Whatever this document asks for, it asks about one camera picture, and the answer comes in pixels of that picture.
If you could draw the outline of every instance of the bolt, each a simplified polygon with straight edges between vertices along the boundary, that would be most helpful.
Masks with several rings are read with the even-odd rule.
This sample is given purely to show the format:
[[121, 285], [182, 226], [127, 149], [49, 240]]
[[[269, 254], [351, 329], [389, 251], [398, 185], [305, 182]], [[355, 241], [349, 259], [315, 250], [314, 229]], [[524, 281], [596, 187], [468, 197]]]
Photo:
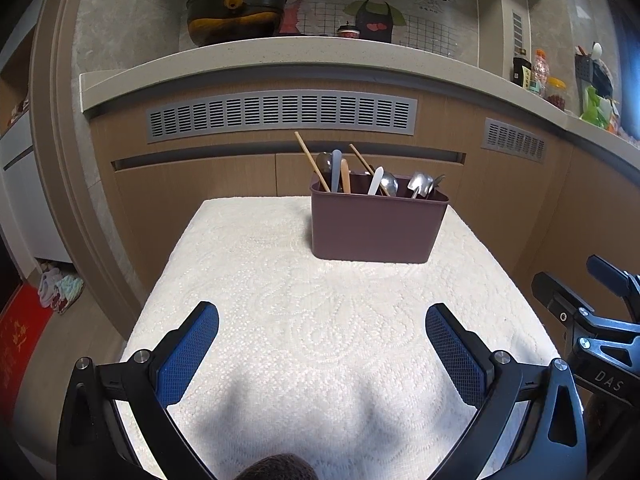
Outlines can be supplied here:
[[500, 363], [501, 365], [505, 365], [509, 361], [511, 361], [511, 356], [507, 352], [505, 352], [504, 350], [498, 350], [494, 354], [494, 359], [495, 359], [495, 361], [497, 363]]
[[151, 357], [149, 350], [138, 350], [135, 354], [133, 354], [133, 360], [137, 363], [146, 363]]
[[554, 366], [561, 372], [564, 372], [569, 367], [569, 365], [565, 363], [562, 359], [556, 359], [554, 361]]
[[78, 370], [84, 370], [91, 364], [91, 359], [88, 357], [81, 357], [76, 361], [76, 368]]

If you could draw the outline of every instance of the yellow lid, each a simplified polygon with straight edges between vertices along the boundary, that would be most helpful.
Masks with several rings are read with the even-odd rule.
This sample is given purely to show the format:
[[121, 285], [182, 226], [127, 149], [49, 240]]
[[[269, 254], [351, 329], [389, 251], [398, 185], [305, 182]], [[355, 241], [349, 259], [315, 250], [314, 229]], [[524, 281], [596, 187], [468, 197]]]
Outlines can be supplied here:
[[558, 88], [561, 88], [562, 90], [566, 90], [566, 85], [564, 84], [564, 81], [560, 81], [559, 79], [556, 79], [555, 77], [547, 78], [546, 82], [549, 83], [550, 85], [557, 86]]

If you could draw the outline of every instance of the dark round fuzzy object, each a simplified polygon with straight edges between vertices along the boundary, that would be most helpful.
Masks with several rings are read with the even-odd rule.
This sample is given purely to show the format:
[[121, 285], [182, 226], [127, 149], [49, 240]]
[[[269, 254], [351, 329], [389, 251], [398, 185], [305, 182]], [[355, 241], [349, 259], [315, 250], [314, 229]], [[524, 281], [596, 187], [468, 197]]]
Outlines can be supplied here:
[[242, 471], [234, 480], [318, 480], [313, 468], [294, 454], [268, 456]]

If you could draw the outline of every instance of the black apron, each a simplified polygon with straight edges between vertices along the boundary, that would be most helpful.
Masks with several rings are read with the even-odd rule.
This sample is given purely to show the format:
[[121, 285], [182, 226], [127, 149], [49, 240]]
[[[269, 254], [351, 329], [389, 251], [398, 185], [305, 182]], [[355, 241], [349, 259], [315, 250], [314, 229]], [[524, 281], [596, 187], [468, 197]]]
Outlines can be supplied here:
[[[391, 31], [394, 28], [394, 19], [391, 15], [391, 7], [386, 4], [386, 15], [377, 14], [367, 10], [369, 0], [364, 2], [356, 12], [356, 27], [360, 31], [361, 40], [382, 41], [391, 43]], [[382, 30], [371, 30], [367, 25], [380, 23], [385, 26]]]

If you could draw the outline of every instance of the frying pan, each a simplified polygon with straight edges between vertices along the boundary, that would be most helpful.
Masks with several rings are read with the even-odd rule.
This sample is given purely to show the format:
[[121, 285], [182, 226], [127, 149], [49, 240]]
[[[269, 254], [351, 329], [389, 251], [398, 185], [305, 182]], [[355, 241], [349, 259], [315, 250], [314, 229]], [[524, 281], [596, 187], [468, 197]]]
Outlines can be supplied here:
[[268, 38], [280, 28], [287, 0], [188, 0], [191, 41], [206, 46]]

